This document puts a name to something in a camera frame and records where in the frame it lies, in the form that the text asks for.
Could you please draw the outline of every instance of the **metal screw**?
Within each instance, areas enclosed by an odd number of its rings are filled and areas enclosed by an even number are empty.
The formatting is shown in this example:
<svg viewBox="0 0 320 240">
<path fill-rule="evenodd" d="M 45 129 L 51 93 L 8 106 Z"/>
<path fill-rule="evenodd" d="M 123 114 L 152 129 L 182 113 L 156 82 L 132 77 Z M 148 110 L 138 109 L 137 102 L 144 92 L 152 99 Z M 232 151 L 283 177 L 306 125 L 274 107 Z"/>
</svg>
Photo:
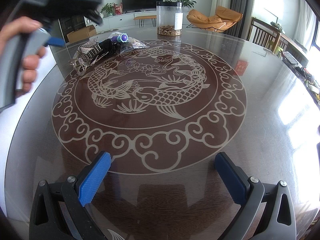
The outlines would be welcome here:
<svg viewBox="0 0 320 240">
<path fill-rule="evenodd" d="M 280 181 L 280 185 L 283 186 L 283 187 L 286 187 L 286 186 L 287 186 L 287 183 L 286 183 L 284 180 L 281 180 L 281 181 Z"/>
<path fill-rule="evenodd" d="M 70 177 L 67 179 L 67 181 L 70 182 L 70 183 L 74 182 L 75 180 L 76 180 L 76 177 L 75 177 L 75 176 L 70 176 Z"/>
<path fill-rule="evenodd" d="M 259 179 L 255 176 L 252 176 L 250 177 L 250 180 L 253 182 L 253 183 L 258 183 L 259 182 Z"/>
<path fill-rule="evenodd" d="M 44 186 L 44 184 L 45 184 L 45 180 L 44 180 L 44 179 L 41 180 L 41 181 L 39 181 L 39 186 L 40 186 L 40 187 Z"/>
</svg>

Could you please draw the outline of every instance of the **potted plant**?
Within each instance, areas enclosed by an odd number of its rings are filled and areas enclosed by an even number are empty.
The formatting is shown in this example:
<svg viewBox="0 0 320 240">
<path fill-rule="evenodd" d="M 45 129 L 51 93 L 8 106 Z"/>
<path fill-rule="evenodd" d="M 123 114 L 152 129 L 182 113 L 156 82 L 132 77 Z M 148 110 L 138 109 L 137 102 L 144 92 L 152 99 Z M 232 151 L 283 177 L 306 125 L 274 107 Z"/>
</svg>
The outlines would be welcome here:
<svg viewBox="0 0 320 240">
<path fill-rule="evenodd" d="M 114 4 L 115 3 L 106 3 L 106 5 L 102 7 L 100 12 L 103 13 L 105 17 L 112 16 Z"/>
<path fill-rule="evenodd" d="M 182 2 L 183 4 L 183 11 L 185 11 L 185 9 L 188 11 L 188 7 L 191 9 L 191 8 L 194 8 L 195 6 L 195 3 L 197 3 L 196 1 L 194 0 L 176 0 L 176 2 Z"/>
</svg>

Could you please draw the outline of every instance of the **gray handle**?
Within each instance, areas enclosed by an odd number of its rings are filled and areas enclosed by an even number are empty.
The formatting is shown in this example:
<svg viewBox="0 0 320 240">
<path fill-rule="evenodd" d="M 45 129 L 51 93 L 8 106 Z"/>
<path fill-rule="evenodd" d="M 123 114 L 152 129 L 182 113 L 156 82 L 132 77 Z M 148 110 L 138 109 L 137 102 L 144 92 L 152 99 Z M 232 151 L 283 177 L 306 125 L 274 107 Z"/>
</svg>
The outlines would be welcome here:
<svg viewBox="0 0 320 240">
<path fill-rule="evenodd" d="M 22 59 L 36 54 L 49 39 L 50 34 L 40 28 L 31 34 L 18 34 L 7 42 L 0 58 L 0 111 L 15 103 L 16 87 L 22 88 Z"/>
</svg>

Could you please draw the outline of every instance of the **red poster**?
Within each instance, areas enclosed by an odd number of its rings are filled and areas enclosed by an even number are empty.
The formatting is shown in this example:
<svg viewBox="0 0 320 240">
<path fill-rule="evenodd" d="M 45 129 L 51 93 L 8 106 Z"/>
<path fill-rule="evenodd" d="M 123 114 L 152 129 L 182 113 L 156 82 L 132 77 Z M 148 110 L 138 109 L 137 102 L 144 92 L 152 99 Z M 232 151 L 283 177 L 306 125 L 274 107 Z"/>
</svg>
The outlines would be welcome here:
<svg viewBox="0 0 320 240">
<path fill-rule="evenodd" d="M 245 69 L 247 68 L 248 63 L 244 60 L 238 60 L 236 67 L 235 67 L 235 72 L 238 74 L 238 76 L 243 76 Z"/>
</svg>

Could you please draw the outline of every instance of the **glass tabletop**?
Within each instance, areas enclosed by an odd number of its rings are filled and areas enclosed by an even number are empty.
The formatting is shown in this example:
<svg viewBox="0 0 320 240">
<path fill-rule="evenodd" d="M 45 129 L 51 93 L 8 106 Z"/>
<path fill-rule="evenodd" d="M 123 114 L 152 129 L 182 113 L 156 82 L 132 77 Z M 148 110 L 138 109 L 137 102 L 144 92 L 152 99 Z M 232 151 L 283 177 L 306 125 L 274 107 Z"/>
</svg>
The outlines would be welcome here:
<svg viewBox="0 0 320 240">
<path fill-rule="evenodd" d="M 55 53 L 12 139 L 8 217 L 27 225 L 39 180 L 64 181 L 106 150 L 111 168 L 86 206 L 106 237 L 217 239 L 240 208 L 213 165 L 224 151 L 248 176 L 288 183 L 299 238 L 320 194 L 319 110 L 300 80 L 269 50 L 228 35 L 124 32 L 150 48 L 82 77 L 68 60 L 86 41 Z"/>
</svg>

